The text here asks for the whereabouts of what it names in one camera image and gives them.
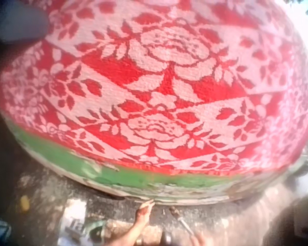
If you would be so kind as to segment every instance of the red and white patterned fabric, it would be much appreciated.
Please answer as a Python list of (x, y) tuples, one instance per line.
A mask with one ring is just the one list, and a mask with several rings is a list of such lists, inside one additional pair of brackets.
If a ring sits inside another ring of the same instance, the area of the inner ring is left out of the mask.
[(308, 54), (269, 0), (33, 0), (50, 34), (0, 77), (15, 123), (155, 172), (278, 169), (308, 139)]

